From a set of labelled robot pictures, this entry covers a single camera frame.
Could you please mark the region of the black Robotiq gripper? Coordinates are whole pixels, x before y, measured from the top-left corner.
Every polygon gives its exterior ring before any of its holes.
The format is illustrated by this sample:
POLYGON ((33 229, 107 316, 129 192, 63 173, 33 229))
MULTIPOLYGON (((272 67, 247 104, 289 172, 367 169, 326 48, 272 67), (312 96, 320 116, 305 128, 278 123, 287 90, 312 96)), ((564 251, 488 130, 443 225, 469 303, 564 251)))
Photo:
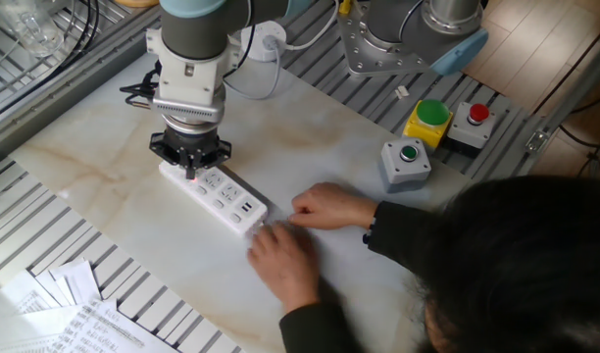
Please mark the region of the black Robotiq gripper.
POLYGON ((149 149, 171 166, 181 167, 186 179, 195 179, 199 170, 216 167, 231 155, 231 144, 220 140, 215 128, 185 133, 167 127, 151 135, 149 149))

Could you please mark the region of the person's left hand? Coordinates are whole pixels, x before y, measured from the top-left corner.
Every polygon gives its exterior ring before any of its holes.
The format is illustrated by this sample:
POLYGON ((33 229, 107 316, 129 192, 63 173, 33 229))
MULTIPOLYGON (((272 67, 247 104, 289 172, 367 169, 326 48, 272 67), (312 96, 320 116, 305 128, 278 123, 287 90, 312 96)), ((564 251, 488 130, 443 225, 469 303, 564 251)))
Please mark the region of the person's left hand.
POLYGON ((263 226, 253 236, 247 260, 280 301, 286 314, 321 301, 317 253, 309 237, 283 223, 263 226))

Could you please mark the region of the person's right hand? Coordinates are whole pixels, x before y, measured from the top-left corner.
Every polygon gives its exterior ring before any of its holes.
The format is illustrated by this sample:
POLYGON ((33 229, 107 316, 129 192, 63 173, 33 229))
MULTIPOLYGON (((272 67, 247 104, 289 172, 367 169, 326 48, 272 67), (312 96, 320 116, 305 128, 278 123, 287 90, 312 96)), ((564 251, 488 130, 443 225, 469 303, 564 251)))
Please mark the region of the person's right hand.
POLYGON ((372 199, 349 193, 338 184, 322 182, 293 198, 293 213, 288 220, 315 229, 369 229, 377 206, 372 199))

